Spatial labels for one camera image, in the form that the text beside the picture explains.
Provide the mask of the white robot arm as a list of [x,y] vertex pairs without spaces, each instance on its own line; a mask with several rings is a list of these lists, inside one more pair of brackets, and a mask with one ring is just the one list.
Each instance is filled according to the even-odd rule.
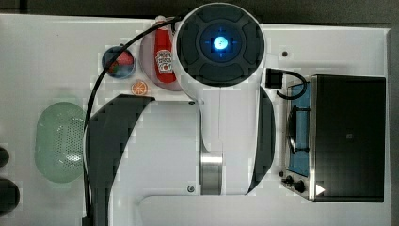
[[151,196],[247,195],[275,151],[265,37],[243,8],[211,3],[173,20],[184,104],[120,94],[88,119],[82,226],[142,226]]

